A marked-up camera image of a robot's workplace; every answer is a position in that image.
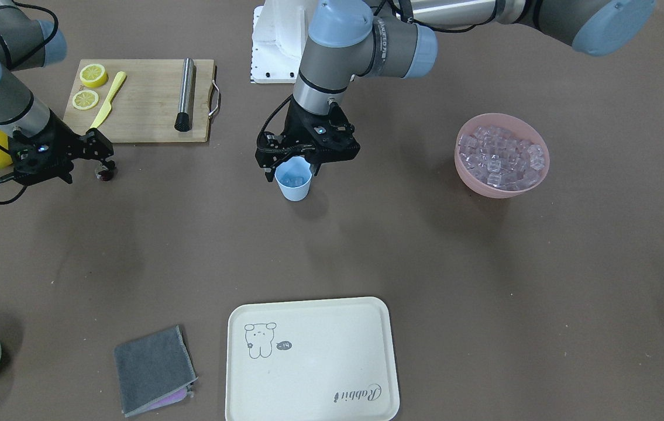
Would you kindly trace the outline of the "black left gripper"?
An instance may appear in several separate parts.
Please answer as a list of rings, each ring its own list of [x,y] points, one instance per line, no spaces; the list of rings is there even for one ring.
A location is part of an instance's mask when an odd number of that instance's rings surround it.
[[[271,120],[289,105],[284,130],[271,133],[267,127]],[[348,121],[342,107],[330,99],[326,115],[316,115],[301,107],[292,96],[286,98],[265,120],[256,139],[255,160],[264,170],[268,183],[275,178],[276,168],[295,156],[309,162],[315,178],[325,163],[353,160],[360,151],[354,138],[355,127]]]

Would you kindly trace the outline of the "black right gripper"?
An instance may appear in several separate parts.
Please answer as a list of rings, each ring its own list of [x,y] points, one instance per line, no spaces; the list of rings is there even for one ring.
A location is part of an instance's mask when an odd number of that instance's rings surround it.
[[[34,136],[25,136],[19,127],[14,128],[10,155],[13,180],[27,187],[53,178],[72,184],[75,159],[98,161],[96,176],[114,176],[117,168],[116,162],[110,160],[114,147],[104,134],[92,129],[78,135],[54,113],[46,127]]]

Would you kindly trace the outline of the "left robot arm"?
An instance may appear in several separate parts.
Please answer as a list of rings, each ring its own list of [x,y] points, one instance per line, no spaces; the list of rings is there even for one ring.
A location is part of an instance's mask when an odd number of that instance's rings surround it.
[[[359,152],[342,111],[353,77],[414,79],[435,64],[438,33],[492,22],[532,27],[590,56],[622,48],[652,16],[654,1],[318,1],[305,35],[284,130],[261,128],[255,159],[268,181],[302,157],[316,175]]]

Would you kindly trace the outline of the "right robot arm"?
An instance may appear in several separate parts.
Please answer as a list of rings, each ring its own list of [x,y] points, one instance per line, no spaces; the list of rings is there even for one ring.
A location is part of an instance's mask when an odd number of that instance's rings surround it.
[[[76,159],[98,161],[105,180],[115,172],[114,149],[104,134],[75,133],[15,75],[62,61],[66,48],[58,22],[31,19],[17,3],[0,1],[0,131],[8,137],[13,166],[7,181],[71,183]]]

